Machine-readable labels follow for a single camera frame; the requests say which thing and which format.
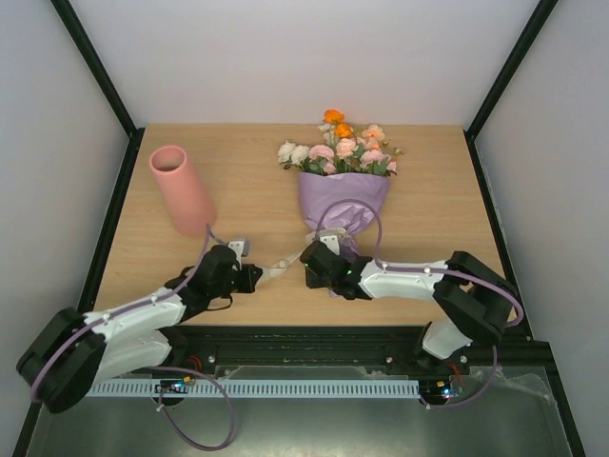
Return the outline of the cream ribbon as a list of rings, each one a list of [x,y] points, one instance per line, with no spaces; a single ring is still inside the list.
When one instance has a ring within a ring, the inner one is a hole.
[[[317,240],[317,238],[316,238],[317,234],[318,234],[318,232],[310,232],[309,234],[307,234],[307,236],[304,239],[304,246],[306,248],[313,241]],[[351,239],[351,236],[346,231],[346,236],[342,240],[341,245],[344,245],[345,242],[350,239]],[[262,267],[263,276],[262,276],[261,280],[257,283],[257,285],[259,286],[262,283],[264,283],[270,279],[277,278],[277,277],[283,275],[291,267],[291,265],[294,264],[300,258],[301,254],[303,252],[304,252],[303,250],[297,251],[296,253],[290,254],[287,257],[280,259],[276,263],[272,264],[270,267]]]

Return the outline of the pink cylindrical vase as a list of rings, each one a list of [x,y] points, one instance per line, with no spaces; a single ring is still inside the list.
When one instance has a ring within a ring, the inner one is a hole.
[[[206,234],[216,220],[216,209],[200,173],[186,151],[178,146],[164,146],[148,159],[176,230],[185,236]]]

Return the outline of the purple flower bouquet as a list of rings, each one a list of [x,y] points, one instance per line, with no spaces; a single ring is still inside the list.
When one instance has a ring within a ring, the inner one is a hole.
[[[354,126],[336,109],[324,112],[318,129],[320,143],[287,140],[277,160],[283,169],[298,171],[299,207],[312,234],[335,235],[339,253],[353,261],[360,253],[355,236],[381,210],[403,152],[390,144],[381,126]]]

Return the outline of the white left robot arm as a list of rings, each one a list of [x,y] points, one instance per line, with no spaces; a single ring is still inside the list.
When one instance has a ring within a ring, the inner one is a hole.
[[[181,365],[187,339],[179,325],[208,311],[216,299],[254,292],[264,277],[264,268],[241,257],[237,243],[216,245],[142,299],[100,312],[58,311],[16,366],[34,402],[62,413],[109,379]]]

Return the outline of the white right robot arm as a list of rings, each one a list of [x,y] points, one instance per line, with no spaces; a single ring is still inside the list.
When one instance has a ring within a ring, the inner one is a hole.
[[[343,257],[322,240],[301,254],[309,288],[326,288],[346,300],[404,298],[434,302],[445,318],[423,329],[417,366],[438,371],[456,351],[473,343],[495,346],[522,318],[511,285],[465,251],[443,261],[389,263],[368,256]]]

